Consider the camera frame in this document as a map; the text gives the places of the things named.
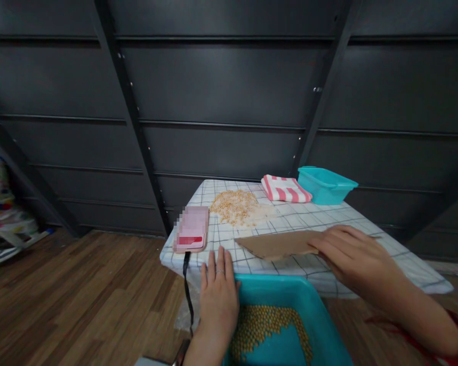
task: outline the brown cardboard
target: brown cardboard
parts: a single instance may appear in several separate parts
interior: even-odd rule
[[[276,261],[291,255],[317,254],[319,251],[311,247],[311,238],[321,237],[320,231],[292,231],[280,234],[266,234],[234,239],[236,243],[248,249],[254,256]]]

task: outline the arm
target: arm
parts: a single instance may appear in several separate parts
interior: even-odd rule
[[[458,328],[449,314],[404,275],[387,251],[363,232],[336,226],[313,239],[336,277],[399,323],[435,355],[458,357]]]
[[[220,366],[233,337],[239,314],[238,291],[230,252],[219,247],[217,271],[214,252],[209,268],[202,264],[200,324],[188,347],[183,366]]]

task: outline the turquoise plastic basket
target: turquoise plastic basket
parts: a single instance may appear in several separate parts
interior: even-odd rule
[[[311,166],[299,168],[298,183],[312,194],[312,202],[320,205],[341,204],[358,183],[330,170]]]
[[[270,305],[294,308],[300,315],[312,346],[312,366],[352,365],[346,347],[321,298],[310,282],[296,276],[239,274],[241,305]],[[294,326],[266,338],[252,353],[244,354],[250,366],[304,366],[305,358]],[[229,353],[223,366],[230,366]]]

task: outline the pink phone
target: pink phone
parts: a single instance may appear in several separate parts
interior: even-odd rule
[[[175,253],[198,253],[207,245],[209,208],[187,206],[182,212],[178,232],[173,242]]]

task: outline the wooden floor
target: wooden floor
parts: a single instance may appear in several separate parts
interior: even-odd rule
[[[171,363],[186,332],[173,328],[183,281],[159,263],[163,240],[59,230],[0,267],[0,365]],[[456,291],[438,296],[458,312]],[[424,365],[400,338],[363,323],[360,300],[326,306],[355,365]]]

